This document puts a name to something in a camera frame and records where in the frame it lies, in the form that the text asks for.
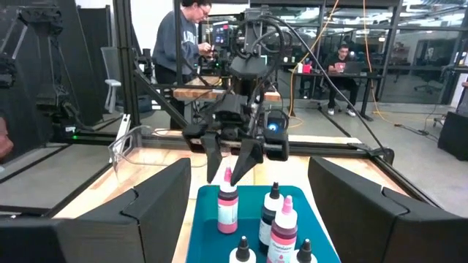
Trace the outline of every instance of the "monitor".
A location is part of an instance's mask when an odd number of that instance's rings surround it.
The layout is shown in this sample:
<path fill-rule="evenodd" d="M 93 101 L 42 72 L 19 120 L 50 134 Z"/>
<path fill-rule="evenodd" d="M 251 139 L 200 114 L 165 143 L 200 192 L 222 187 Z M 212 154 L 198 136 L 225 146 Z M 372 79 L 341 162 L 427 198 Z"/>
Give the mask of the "monitor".
<path fill-rule="evenodd" d="M 213 23 L 213 43 L 215 47 L 229 47 L 229 22 Z"/>

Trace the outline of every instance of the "person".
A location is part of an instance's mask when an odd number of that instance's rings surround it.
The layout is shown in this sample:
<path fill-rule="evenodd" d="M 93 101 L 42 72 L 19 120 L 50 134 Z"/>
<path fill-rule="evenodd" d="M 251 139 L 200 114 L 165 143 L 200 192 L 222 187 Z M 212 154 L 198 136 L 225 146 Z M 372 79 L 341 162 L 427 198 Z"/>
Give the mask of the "person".
<path fill-rule="evenodd" d="M 182 0 L 181 1 L 181 39 L 182 58 L 193 65 L 200 56 L 210 56 L 211 46 L 204 42 L 198 44 L 196 24 L 208 18 L 211 11 L 211 0 Z M 176 19 L 174 11 L 169 12 L 161 21 L 156 36 L 156 44 L 152 60 L 154 64 L 154 77 L 159 84 L 174 84 L 177 82 L 176 63 Z M 188 83 L 192 80 L 192 69 L 182 63 L 182 81 Z M 180 114 L 184 115 L 184 102 L 173 98 L 173 92 L 168 89 L 164 92 L 170 103 Z M 172 118 L 171 129 L 182 129 Z"/>
<path fill-rule="evenodd" d="M 338 52 L 330 54 L 325 62 L 324 62 L 324 68 L 328 70 L 329 77 L 333 84 L 338 88 L 338 89 L 346 89 L 350 91 L 350 102 L 354 106 L 356 104 L 356 99 L 358 98 L 358 91 L 359 87 L 356 84 L 356 82 L 349 77 L 333 77 L 333 74 L 339 74 L 343 72 L 344 66 L 346 65 L 346 62 L 349 61 L 349 54 L 350 49 L 346 44 L 341 44 L 339 46 Z M 334 88 L 330 87 L 330 96 L 329 96 L 329 102 L 328 102 L 328 114 L 329 115 L 334 115 L 335 114 L 335 97 L 336 97 L 337 92 L 335 91 Z M 352 108 L 348 105 L 346 113 L 351 116 L 355 117 L 356 113 L 352 110 Z"/>

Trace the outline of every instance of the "teal tray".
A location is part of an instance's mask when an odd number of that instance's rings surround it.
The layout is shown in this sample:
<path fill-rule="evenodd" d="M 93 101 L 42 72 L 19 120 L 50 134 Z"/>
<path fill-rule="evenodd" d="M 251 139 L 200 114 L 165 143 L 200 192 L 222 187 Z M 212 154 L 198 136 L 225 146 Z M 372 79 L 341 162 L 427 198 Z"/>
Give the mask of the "teal tray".
<path fill-rule="evenodd" d="M 270 186 L 239 186 L 238 229 L 231 235 L 218 231 L 218 186 L 203 186 L 198 191 L 192 234 L 190 235 L 187 263 L 229 262 L 229 254 L 241 237 L 245 235 L 250 248 L 257 255 L 257 262 L 266 262 L 266 256 L 260 253 L 258 231 L 265 194 Z M 302 190 L 294 186 L 280 186 L 284 196 L 292 196 L 294 209 L 298 212 L 298 249 L 304 239 L 309 238 L 312 251 L 318 262 L 340 262 L 319 221 L 312 212 Z"/>

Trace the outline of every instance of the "pink bottle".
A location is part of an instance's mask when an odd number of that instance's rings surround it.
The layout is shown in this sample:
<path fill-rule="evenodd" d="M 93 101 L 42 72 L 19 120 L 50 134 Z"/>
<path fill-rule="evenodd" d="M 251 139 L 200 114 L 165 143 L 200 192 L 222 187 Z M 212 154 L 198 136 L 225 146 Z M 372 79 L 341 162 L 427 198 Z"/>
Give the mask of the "pink bottle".
<path fill-rule="evenodd" d="M 271 224 L 271 242 L 267 263 L 290 262 L 298 237 L 298 214 L 293 209 L 293 197 L 284 199 L 283 209 L 276 212 Z"/>
<path fill-rule="evenodd" d="M 232 176 L 231 168 L 227 167 L 218 193 L 218 230 L 224 234 L 232 234 L 237 230 L 239 195 L 237 186 L 231 186 Z"/>

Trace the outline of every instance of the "window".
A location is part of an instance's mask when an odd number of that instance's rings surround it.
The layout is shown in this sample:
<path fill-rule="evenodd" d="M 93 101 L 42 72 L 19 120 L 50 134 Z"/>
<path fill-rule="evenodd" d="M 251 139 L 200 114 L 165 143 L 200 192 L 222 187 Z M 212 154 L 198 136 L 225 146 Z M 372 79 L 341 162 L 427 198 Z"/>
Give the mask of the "window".
<path fill-rule="evenodd" d="M 324 14 L 324 21 L 328 19 L 333 8 L 327 8 L 327 12 Z M 328 22 L 331 25 L 390 25 L 393 12 L 390 9 L 367 9 L 366 17 L 363 16 L 362 8 L 340 8 L 339 6 L 335 9 L 331 16 L 331 20 Z"/>
<path fill-rule="evenodd" d="M 350 55 L 357 61 L 365 61 L 366 40 L 372 66 L 383 66 L 385 45 L 388 41 L 387 29 L 327 28 L 320 40 L 320 60 L 338 50 L 341 44 L 348 44 Z"/>
<path fill-rule="evenodd" d="M 270 7 L 274 16 L 281 18 L 286 23 L 318 26 L 320 18 L 319 7 Z"/>
<path fill-rule="evenodd" d="M 389 66 L 441 67 L 450 63 L 457 31 L 414 31 L 400 29 Z"/>
<path fill-rule="evenodd" d="M 457 4 L 404 5 L 399 26 L 461 27 L 466 7 Z"/>
<path fill-rule="evenodd" d="M 442 70 L 389 69 L 381 102 L 437 104 L 445 87 Z"/>

